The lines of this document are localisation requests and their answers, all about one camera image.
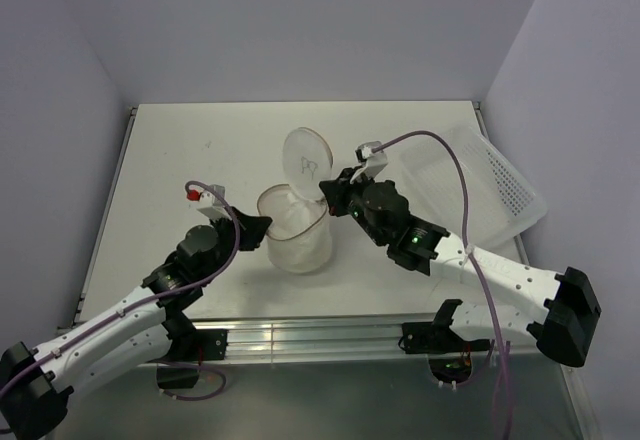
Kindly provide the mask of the white bra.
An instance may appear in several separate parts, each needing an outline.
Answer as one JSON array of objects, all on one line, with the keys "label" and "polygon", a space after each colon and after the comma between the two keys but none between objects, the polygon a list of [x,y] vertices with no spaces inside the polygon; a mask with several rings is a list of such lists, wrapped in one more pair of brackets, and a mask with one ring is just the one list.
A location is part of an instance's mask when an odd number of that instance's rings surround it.
[{"label": "white bra", "polygon": [[290,190],[276,191],[264,201],[263,207],[273,220],[270,235],[278,240],[287,240],[304,232],[324,212],[322,203],[300,198]]}]

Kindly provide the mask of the round mesh laundry bag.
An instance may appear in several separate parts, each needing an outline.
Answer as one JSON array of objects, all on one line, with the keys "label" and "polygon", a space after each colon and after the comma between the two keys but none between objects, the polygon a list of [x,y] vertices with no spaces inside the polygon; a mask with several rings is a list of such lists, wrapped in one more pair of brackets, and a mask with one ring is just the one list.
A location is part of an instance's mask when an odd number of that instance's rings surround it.
[{"label": "round mesh laundry bag", "polygon": [[333,153],[316,131],[300,127],[281,151],[285,182],[261,193],[258,213],[272,223],[267,231],[270,262],[300,275],[321,269],[331,258],[329,209],[319,183],[331,177]]}]

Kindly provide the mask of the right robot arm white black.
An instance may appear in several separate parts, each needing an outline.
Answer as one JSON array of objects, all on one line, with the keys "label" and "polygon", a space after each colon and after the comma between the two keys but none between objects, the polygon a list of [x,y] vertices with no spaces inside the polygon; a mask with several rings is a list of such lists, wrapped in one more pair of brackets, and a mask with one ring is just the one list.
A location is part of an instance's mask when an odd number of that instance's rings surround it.
[{"label": "right robot arm white black", "polygon": [[586,273],[537,269],[464,245],[459,236],[413,215],[393,181],[351,176],[345,169],[320,182],[330,215],[351,217],[405,270],[487,288],[488,326],[499,326],[503,339],[529,337],[549,359],[585,365],[602,313]]}]

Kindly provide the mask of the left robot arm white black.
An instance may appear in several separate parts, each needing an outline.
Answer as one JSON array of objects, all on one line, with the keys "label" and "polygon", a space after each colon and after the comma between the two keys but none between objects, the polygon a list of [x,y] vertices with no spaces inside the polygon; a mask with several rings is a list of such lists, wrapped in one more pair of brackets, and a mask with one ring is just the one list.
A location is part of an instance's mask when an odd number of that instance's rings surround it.
[{"label": "left robot arm white black", "polygon": [[72,399],[149,360],[183,359],[195,346],[184,311],[240,251],[257,249],[272,220],[234,209],[197,225],[125,298],[35,347],[1,355],[1,414],[18,439],[40,439],[66,417]]}]

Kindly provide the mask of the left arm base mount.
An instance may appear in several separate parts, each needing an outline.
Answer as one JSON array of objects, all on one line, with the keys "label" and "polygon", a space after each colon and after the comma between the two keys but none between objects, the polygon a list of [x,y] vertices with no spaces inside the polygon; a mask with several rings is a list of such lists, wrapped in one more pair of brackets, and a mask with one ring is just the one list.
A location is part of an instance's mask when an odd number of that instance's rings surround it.
[{"label": "left arm base mount", "polygon": [[174,341],[156,369],[161,392],[180,397],[179,390],[193,389],[204,377],[206,362],[225,358],[228,335],[226,329],[196,329]]}]

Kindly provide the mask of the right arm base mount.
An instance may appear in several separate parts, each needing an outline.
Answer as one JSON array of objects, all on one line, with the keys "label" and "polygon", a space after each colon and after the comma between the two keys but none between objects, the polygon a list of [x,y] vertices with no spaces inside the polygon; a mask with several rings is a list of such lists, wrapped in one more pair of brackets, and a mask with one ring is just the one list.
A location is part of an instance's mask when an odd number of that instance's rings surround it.
[{"label": "right arm base mount", "polygon": [[403,323],[397,346],[407,355],[426,355],[435,384],[451,390],[489,368],[494,353],[493,341],[467,341],[434,322]]}]

